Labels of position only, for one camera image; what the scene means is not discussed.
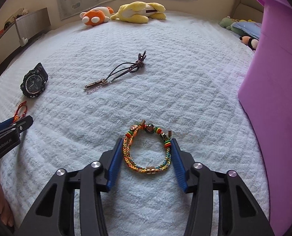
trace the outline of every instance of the human hand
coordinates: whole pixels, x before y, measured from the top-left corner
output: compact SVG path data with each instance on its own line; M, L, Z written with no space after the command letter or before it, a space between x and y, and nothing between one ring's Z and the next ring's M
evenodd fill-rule
M5 199L4 192L0 183L0 219L3 224L12 227L14 225L14 216L10 205Z

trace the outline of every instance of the pillow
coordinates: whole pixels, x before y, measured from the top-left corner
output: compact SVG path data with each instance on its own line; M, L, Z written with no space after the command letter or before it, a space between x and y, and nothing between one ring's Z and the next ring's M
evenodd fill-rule
M261 23L240 21L232 24L232 27L243 30L249 36L259 40L261 35Z

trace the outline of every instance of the white fluffy blanket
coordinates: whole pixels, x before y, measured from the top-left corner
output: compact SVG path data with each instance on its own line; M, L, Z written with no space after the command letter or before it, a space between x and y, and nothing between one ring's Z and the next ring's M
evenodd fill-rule
M122 62L147 51L145 67L97 92L84 85L106 77ZM20 146L0 161L0 177L17 226L59 168L79 170L112 149L130 125L145 119L171 129L182 150L211 170L236 170L269 214L267 179L252 126L237 90L253 57L250 48L217 22L168 12L148 24L119 21L86 28L82 22L50 31L0 77L0 121L13 116L20 84L41 62L45 92L27 100L34 124ZM131 151L141 166L159 165L162 143L140 134ZM177 185L173 167L142 175L122 164L117 183L102 194L109 235L183 235L191 195ZM215 193L212 235L217 234ZM76 235L80 235L78 206Z

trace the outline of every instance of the blue gripper pad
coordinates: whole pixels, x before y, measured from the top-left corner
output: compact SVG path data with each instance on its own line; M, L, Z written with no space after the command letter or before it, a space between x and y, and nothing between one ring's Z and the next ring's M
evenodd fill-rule
M14 117L9 118L9 119L1 122L0 123L0 131L5 129L5 128L7 128L7 127L9 127L12 124L13 120L14 120Z
M108 189L108 191L111 190L111 188L114 186L116 179L118 177L118 173L120 170L120 166L121 166L121 162L123 159L123 139L121 139L121 141L119 142L115 154L113 156L113 159L111 161L110 164L110 168L109 168L109 172L108 172L108 182L106 185L106 188Z
M176 178L178 180L178 185L182 189L182 191L186 193L188 188L186 182L186 171L179 152L180 150L178 144L175 138L173 138L171 140L171 160L173 163Z

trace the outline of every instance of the purple plastic container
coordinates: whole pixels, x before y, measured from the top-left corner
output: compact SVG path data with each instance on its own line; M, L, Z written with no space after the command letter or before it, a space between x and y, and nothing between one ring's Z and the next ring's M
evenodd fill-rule
M258 1L261 36L238 97L265 161L270 224L282 236L292 224L292 8L286 0Z

